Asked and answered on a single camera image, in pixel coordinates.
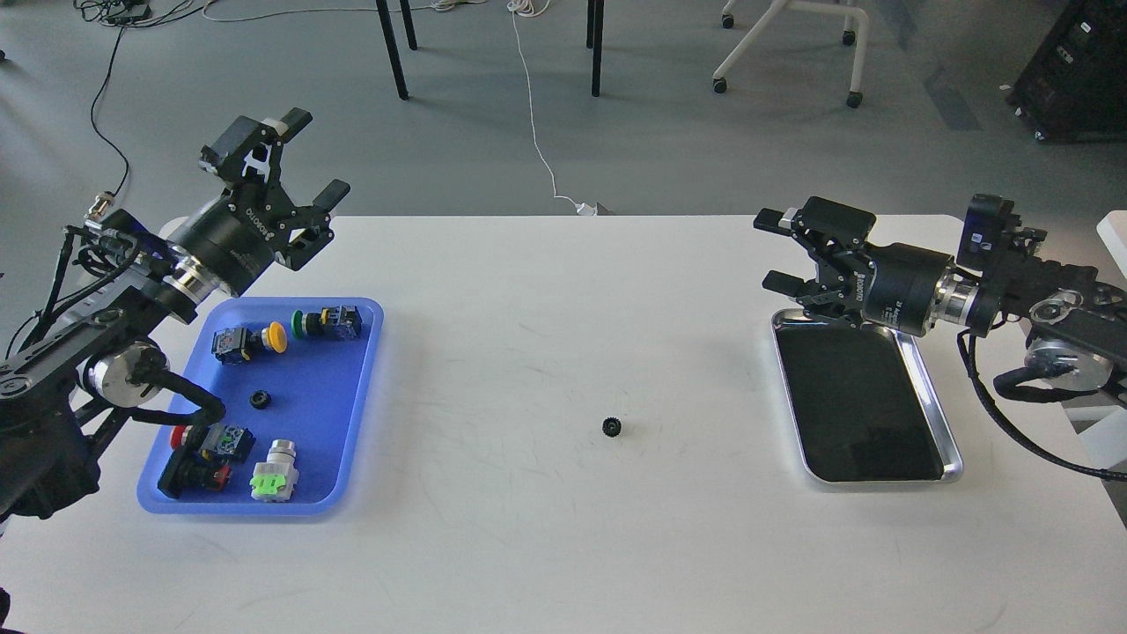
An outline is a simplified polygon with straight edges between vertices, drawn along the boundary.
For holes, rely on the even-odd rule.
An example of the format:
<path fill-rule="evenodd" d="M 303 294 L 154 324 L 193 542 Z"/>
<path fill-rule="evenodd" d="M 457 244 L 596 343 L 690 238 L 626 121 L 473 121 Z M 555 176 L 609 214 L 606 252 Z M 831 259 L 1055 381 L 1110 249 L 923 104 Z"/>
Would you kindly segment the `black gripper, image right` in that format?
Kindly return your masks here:
<path fill-rule="evenodd" d="M 869 321 L 926 334 L 953 256 L 902 242 L 868 245 L 875 225 L 873 213 L 819 196 L 795 211 L 761 209 L 755 229 L 792 238 L 816 264 L 831 268 L 809 280 L 769 270 L 763 289 L 795 301 L 810 320 L 837 328 L 861 328 Z"/>

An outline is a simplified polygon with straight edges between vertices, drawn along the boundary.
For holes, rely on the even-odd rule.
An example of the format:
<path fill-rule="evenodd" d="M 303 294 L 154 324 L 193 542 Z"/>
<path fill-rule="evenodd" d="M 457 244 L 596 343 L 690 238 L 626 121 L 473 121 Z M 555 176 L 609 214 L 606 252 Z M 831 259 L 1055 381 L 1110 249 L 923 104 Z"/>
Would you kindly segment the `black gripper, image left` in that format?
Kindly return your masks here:
<path fill-rule="evenodd" d="M 218 177 L 223 191 L 174 230 L 170 241 L 216 277 L 231 297 L 240 297 L 270 264 L 302 269 L 335 236 L 332 213 L 349 195 L 350 184 L 335 178 L 311 203 L 298 206 L 279 181 L 283 148 L 310 120 L 313 114 L 296 107 L 281 119 L 241 115 L 218 141 L 201 149 L 201 169 Z"/>

